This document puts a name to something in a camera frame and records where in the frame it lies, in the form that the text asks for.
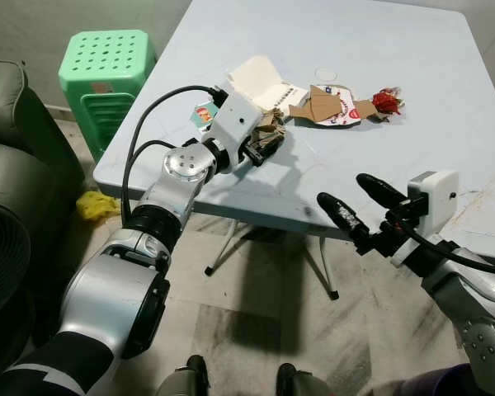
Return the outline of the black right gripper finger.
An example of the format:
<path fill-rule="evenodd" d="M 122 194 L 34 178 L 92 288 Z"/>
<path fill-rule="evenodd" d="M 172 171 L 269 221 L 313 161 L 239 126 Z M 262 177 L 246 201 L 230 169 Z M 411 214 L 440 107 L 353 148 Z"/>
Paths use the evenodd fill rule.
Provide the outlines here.
<path fill-rule="evenodd" d="M 357 174 L 356 182 L 379 206 L 392 210 L 395 214 L 405 214 L 405 206 L 409 203 L 408 197 L 392 187 L 388 182 L 367 173 Z"/>
<path fill-rule="evenodd" d="M 356 212 L 345 201 L 339 200 L 330 193 L 320 192 L 317 204 L 327 216 L 353 242 L 356 250 L 372 250 L 371 233 L 367 225 L 361 222 Z"/>

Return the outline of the brown cardboard scrap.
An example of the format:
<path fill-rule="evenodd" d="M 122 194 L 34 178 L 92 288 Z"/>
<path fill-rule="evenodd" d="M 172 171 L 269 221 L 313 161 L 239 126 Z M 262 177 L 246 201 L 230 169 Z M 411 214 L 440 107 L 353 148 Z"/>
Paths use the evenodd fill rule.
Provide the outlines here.
<path fill-rule="evenodd" d="M 264 146 L 271 142 L 281 142 L 285 139 L 286 128 L 284 126 L 284 113 L 279 109 L 271 109 L 264 113 L 262 120 L 258 122 L 252 132 L 252 140 Z"/>

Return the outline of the purple rubbish bin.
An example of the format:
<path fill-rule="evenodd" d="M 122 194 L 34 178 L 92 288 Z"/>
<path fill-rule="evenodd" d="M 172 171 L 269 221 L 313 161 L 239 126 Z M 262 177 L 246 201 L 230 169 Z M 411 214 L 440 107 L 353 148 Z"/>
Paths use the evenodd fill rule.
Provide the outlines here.
<path fill-rule="evenodd" d="M 482 396 L 470 365 L 430 370 L 400 384 L 394 396 Z"/>

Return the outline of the light blue folding table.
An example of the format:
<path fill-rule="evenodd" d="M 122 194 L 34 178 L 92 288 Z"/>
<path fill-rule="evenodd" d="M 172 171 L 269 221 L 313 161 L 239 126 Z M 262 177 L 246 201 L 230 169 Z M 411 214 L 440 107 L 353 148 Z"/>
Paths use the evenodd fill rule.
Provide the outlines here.
<path fill-rule="evenodd" d="M 375 225 L 384 211 L 357 174 L 403 190 L 418 174 L 452 170 L 458 207 L 442 234 L 495 257 L 495 87 L 462 12 L 375 0 L 192 0 L 93 170 L 100 188 L 119 192 L 130 137 L 149 103 L 176 87 L 224 83 L 255 55 L 297 87 L 321 83 L 326 69 L 357 97 L 399 87 L 403 108 L 388 122 L 350 129 L 291 125 L 266 165 L 209 182 L 200 214 L 336 238 L 318 193 Z"/>

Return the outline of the white metal table leg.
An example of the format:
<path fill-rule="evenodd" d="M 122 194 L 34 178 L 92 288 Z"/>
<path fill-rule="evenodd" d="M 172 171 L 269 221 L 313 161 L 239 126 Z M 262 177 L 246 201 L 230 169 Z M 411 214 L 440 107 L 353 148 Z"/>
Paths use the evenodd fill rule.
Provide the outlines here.
<path fill-rule="evenodd" d="M 339 294 L 337 287 L 332 283 L 332 273 L 326 254 L 326 241 L 324 237 L 316 237 L 317 256 L 312 256 L 311 247 L 313 246 L 312 235 L 303 234 L 303 252 L 301 259 L 305 264 L 309 264 L 316 275 L 317 280 L 322 283 L 326 294 L 331 301 L 338 300 Z"/>
<path fill-rule="evenodd" d="M 252 224 L 248 223 L 241 223 L 240 221 L 237 221 L 236 219 L 233 219 L 231 223 L 229 223 L 229 226 L 226 228 L 225 234 L 224 234 L 224 244 L 222 244 L 221 248 L 219 248 L 219 251 L 217 253 L 217 256 L 214 257 L 214 260 L 210 262 L 209 265 L 205 268 L 205 275 L 206 276 L 212 276 L 215 271 L 219 267 L 221 267 L 222 264 L 224 264 L 224 260 L 226 258 L 226 254 L 232 252 L 231 244 L 233 241 L 233 238 L 236 237 L 236 234 L 240 228 L 248 229 L 251 228 Z"/>

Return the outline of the small teal snack packet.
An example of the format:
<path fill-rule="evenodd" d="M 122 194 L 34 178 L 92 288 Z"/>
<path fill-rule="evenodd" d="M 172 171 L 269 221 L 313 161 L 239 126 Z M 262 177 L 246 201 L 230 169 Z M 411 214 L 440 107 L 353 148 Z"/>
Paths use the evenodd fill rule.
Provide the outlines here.
<path fill-rule="evenodd" d="M 192 110 L 190 121 L 203 134 L 209 131 L 210 125 L 214 122 L 219 108 L 211 101 L 200 103 Z"/>

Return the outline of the flat brown cardboard piece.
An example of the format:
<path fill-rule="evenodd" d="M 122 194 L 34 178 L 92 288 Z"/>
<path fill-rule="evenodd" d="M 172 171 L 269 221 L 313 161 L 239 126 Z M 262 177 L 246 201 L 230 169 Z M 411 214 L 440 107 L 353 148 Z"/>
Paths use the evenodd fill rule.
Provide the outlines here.
<path fill-rule="evenodd" d="M 354 110 L 352 93 L 337 84 L 314 84 L 300 106 L 290 106 L 289 116 L 317 125 L 345 125 Z"/>

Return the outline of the white open paper box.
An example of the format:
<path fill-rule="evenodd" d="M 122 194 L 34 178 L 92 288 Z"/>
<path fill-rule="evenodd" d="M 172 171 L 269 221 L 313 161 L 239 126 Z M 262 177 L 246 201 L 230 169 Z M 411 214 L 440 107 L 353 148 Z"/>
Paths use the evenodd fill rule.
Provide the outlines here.
<path fill-rule="evenodd" d="M 309 91 L 285 82 L 269 57 L 252 56 L 226 74 L 233 89 L 250 99 L 264 111 L 281 110 L 288 114 L 290 106 L 300 106 Z"/>

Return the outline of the white red printed wrapper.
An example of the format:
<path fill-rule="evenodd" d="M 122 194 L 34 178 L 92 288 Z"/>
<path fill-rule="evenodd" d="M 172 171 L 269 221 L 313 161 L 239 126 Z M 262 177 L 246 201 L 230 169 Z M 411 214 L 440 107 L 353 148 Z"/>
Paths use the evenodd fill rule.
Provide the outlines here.
<path fill-rule="evenodd" d="M 290 115 L 323 127 L 345 127 L 379 113 L 371 101 L 356 101 L 348 87 L 314 84 L 302 106 L 291 106 Z"/>

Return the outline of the red crumpled wrapper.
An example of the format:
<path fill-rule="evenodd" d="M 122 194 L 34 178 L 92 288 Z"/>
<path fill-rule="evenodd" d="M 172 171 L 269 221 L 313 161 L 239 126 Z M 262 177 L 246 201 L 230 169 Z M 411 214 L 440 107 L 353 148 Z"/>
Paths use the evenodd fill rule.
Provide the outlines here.
<path fill-rule="evenodd" d="M 401 87 L 387 87 L 373 95 L 371 103 L 376 109 L 376 120 L 387 120 L 390 116 L 400 116 L 403 108 L 401 96 Z"/>

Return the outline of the yellow crumpled bag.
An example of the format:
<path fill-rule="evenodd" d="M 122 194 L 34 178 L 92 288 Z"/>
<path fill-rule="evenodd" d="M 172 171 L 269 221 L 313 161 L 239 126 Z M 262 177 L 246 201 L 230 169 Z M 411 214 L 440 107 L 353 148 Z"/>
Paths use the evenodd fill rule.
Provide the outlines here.
<path fill-rule="evenodd" d="M 83 192 L 75 201 L 75 211 L 85 221 L 105 221 L 120 215 L 120 202 L 115 197 L 106 196 L 97 190 Z"/>

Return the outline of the green plastic stool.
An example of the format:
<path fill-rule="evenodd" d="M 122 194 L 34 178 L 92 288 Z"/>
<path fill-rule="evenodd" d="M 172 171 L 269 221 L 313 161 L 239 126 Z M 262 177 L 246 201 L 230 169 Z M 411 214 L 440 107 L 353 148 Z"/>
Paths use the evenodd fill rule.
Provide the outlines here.
<path fill-rule="evenodd" d="M 106 151 L 156 63 L 145 31 L 81 31 L 70 39 L 59 82 L 94 161 Z M 112 82 L 116 92 L 94 94 L 92 82 Z"/>

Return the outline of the robot right leg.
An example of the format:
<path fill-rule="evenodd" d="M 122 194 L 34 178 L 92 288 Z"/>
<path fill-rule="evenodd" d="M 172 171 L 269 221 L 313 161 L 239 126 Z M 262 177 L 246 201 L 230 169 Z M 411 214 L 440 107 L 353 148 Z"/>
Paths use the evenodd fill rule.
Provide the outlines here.
<path fill-rule="evenodd" d="M 295 365 L 282 363 L 276 377 L 276 396 L 333 396 L 327 382 Z"/>

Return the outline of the robot leg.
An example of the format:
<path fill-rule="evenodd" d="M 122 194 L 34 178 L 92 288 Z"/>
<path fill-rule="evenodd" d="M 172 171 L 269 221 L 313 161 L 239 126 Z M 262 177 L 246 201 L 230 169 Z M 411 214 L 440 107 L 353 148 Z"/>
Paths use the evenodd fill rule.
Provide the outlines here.
<path fill-rule="evenodd" d="M 295 365 L 282 363 L 276 377 L 276 396 L 333 396 L 327 382 Z"/>
<path fill-rule="evenodd" d="M 158 386 L 153 396 L 209 396 L 209 372 L 205 358 L 192 355 Z"/>

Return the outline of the robot left leg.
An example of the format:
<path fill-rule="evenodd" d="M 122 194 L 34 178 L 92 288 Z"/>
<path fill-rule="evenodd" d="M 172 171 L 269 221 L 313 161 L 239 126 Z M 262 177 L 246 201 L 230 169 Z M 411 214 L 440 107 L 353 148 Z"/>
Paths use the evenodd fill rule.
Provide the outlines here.
<path fill-rule="evenodd" d="M 158 386 L 153 396 L 209 396 L 209 372 L 205 358 L 192 355 Z"/>

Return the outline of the dark green sofa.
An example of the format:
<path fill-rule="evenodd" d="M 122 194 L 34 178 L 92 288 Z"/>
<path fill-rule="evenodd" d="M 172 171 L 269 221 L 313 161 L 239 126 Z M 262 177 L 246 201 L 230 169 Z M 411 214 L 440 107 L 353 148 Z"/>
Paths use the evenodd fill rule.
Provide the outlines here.
<path fill-rule="evenodd" d="M 77 154 L 29 86 L 25 69 L 0 60 L 0 207 L 11 211 L 30 237 L 24 284 L 36 306 L 32 341 L 38 347 L 59 328 L 68 279 L 58 262 L 60 241 L 84 178 Z"/>

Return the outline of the black floor fan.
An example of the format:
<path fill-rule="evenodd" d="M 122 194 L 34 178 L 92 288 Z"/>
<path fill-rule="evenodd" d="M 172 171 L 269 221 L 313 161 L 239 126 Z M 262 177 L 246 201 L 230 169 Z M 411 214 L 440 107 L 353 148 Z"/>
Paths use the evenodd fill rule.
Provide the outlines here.
<path fill-rule="evenodd" d="M 0 206 L 0 310 L 20 287 L 30 257 L 28 230 L 13 212 Z"/>

